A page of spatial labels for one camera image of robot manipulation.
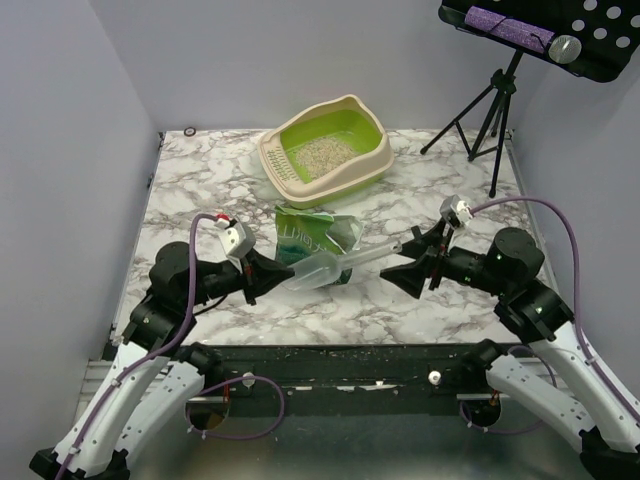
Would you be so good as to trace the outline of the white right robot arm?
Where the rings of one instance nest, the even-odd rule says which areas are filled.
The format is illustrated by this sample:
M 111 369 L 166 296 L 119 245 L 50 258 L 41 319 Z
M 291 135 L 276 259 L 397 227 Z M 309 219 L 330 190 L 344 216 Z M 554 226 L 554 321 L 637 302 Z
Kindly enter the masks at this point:
M 410 263 L 381 271 L 382 279 L 417 298 L 442 279 L 497 298 L 500 323 L 552 367 L 568 393 L 528 373 L 518 359 L 485 339 L 468 352 L 459 367 L 462 384 L 480 392 L 488 386 L 507 394 L 553 428 L 578 453 L 595 479 L 639 476 L 639 423 L 615 399 L 595 373 L 577 336 L 577 318 L 551 288 L 537 278 L 544 262 L 531 235 L 519 228 L 501 229 L 485 254 L 449 245 L 439 222 L 426 233 L 413 228 L 401 255 Z

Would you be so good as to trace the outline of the clear plastic litter scoop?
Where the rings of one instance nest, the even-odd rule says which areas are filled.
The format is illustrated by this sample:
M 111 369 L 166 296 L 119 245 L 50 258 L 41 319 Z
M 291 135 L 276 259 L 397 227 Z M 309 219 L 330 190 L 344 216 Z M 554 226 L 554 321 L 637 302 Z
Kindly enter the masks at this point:
M 402 243 L 391 239 L 343 255 L 320 251 L 293 265 L 294 276 L 283 283 L 292 291 L 308 291 L 335 283 L 343 271 L 399 253 Z

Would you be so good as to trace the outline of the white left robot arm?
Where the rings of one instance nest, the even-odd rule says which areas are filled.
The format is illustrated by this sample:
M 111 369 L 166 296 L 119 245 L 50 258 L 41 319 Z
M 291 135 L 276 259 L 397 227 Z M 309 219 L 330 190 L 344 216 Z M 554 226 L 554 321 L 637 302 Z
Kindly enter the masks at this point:
M 248 303 L 292 277 L 292 270 L 235 241 L 226 260 L 197 258 L 194 242 L 157 253 L 143 300 L 133 309 L 111 368 L 69 433 L 29 467 L 42 479 L 127 479 L 144 447 L 186 401 L 228 385 L 220 356 L 184 346 L 198 304 L 240 292 Z

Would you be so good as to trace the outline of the green cat litter bag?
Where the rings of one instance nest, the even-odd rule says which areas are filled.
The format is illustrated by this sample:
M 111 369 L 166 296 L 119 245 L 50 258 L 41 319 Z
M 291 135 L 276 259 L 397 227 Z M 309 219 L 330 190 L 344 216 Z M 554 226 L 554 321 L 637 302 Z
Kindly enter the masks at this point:
M 319 251 L 343 255 L 355 250 L 364 226 L 350 215 L 275 208 L 276 250 L 280 263 L 293 265 Z

